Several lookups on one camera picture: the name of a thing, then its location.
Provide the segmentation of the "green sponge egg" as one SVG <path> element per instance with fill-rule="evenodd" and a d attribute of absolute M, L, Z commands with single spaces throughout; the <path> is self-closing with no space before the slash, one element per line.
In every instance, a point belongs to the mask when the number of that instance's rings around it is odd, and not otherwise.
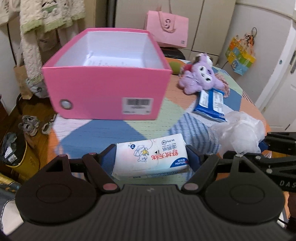
<path fill-rule="evenodd" d="M 173 75 L 179 75 L 181 70 L 181 63 L 178 61 L 170 61 L 169 62 L 170 68 L 172 70 Z"/>

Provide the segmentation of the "blue wet wipes pack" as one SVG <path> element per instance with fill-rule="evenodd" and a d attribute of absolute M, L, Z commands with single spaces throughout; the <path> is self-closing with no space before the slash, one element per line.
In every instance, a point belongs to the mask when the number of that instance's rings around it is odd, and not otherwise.
<path fill-rule="evenodd" d="M 223 112 L 223 94 L 224 92 L 214 88 L 202 90 L 193 112 L 217 122 L 226 122 Z"/>

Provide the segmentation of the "pink floral fabric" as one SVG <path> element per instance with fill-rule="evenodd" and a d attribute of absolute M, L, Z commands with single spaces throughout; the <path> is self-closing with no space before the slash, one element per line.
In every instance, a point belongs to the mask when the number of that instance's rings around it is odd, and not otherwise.
<path fill-rule="evenodd" d="M 219 74 L 219 73 L 215 73 L 215 77 L 220 80 L 224 87 L 221 89 L 223 91 L 223 96 L 224 98 L 227 98 L 230 95 L 230 87 L 229 84 L 226 82 L 225 78 L 223 75 Z"/>

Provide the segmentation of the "purple plush doll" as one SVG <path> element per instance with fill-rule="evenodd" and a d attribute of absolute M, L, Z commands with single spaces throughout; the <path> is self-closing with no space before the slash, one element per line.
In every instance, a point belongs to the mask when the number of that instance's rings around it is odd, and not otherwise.
<path fill-rule="evenodd" d="M 207 62 L 190 62 L 182 67 L 179 74 L 178 87 L 186 95 L 195 94 L 212 88 L 221 90 L 224 85 L 215 77 L 214 70 Z"/>

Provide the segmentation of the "black suitcase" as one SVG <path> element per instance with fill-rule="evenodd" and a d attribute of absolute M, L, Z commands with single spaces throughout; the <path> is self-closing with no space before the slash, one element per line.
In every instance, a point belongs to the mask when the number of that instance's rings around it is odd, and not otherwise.
<path fill-rule="evenodd" d="M 184 54 L 174 47 L 161 47 L 161 50 L 166 58 L 185 60 Z"/>

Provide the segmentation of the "yellow bin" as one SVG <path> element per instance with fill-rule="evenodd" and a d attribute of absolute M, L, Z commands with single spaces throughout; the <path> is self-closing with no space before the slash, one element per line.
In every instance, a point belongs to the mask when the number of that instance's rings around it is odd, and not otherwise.
<path fill-rule="evenodd" d="M 22 133 L 9 132 L 4 136 L 1 163 L 17 172 L 22 181 L 29 180 L 40 169 L 39 158 Z"/>

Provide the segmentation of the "white tissue pack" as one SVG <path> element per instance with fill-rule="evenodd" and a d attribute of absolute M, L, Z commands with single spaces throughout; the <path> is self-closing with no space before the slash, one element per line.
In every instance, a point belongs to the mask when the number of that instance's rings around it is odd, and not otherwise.
<path fill-rule="evenodd" d="M 152 178 L 186 172 L 186 143 L 178 133 L 116 145 L 112 176 L 118 180 Z"/>

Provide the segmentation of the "clear plastic bag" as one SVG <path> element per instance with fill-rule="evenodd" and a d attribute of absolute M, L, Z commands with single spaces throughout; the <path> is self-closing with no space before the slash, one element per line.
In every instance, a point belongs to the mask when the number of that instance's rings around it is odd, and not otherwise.
<path fill-rule="evenodd" d="M 265 126 L 243 111 L 232 111 L 225 116 L 225 122 L 210 127 L 211 138 L 219 143 L 218 153 L 223 156 L 227 151 L 236 154 L 261 153 L 259 143 L 265 138 Z"/>

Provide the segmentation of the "pink tote bag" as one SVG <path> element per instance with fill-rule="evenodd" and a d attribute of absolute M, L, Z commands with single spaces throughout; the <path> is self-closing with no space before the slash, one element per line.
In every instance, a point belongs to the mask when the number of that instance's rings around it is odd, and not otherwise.
<path fill-rule="evenodd" d="M 189 19 L 175 15 L 171 8 L 169 12 L 148 11 L 145 20 L 145 29 L 154 40 L 163 47 L 186 48 L 188 43 Z"/>

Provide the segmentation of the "beige wardrobe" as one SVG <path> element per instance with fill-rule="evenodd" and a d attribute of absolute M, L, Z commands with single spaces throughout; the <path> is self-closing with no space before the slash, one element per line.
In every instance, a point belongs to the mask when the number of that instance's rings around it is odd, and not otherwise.
<path fill-rule="evenodd" d="M 206 53 L 216 64 L 235 1 L 85 1 L 85 27 L 146 29 L 186 59 Z"/>

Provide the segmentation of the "pink cardboard box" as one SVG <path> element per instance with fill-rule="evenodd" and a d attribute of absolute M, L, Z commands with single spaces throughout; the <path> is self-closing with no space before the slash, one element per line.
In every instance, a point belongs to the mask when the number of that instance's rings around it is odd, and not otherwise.
<path fill-rule="evenodd" d="M 88 28 L 42 68 L 51 104 L 63 118 L 155 120 L 171 68 L 150 32 Z"/>

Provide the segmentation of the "white plush toy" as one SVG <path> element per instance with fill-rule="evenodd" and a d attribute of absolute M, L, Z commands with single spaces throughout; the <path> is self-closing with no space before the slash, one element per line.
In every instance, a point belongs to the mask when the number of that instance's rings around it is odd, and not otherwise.
<path fill-rule="evenodd" d="M 207 62 L 208 65 L 213 66 L 213 58 L 209 57 L 205 53 L 200 53 L 200 54 L 196 55 L 194 63 L 197 63 L 197 62 L 200 62 L 200 61 Z"/>

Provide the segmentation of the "brown paper bag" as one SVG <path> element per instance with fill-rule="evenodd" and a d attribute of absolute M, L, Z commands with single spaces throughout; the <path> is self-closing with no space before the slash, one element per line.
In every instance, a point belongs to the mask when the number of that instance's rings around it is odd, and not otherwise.
<path fill-rule="evenodd" d="M 18 83 L 18 87 L 20 89 L 20 94 L 23 99 L 29 100 L 32 98 L 33 93 L 30 91 L 27 86 L 27 72 L 25 66 L 15 66 L 14 72 L 16 76 L 16 80 Z"/>

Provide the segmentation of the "patchwork table cloth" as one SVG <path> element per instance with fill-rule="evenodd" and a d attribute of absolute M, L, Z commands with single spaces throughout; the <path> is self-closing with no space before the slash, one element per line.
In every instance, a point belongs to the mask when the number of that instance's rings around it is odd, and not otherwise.
<path fill-rule="evenodd" d="M 179 78 L 171 76 L 156 120 L 79 120 L 57 116 L 49 135 L 47 161 L 59 154 L 81 158 L 90 152 L 100 153 L 110 144 L 155 139 L 181 133 L 186 144 L 199 152 L 216 154 L 217 139 L 208 130 L 215 121 L 194 113 L 198 98 L 178 89 Z"/>

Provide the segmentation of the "white door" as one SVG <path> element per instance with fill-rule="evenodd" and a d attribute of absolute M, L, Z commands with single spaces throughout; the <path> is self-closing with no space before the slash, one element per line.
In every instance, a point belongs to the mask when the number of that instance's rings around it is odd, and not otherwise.
<path fill-rule="evenodd" d="M 295 22 L 274 68 L 255 102 L 272 131 L 295 131 Z"/>

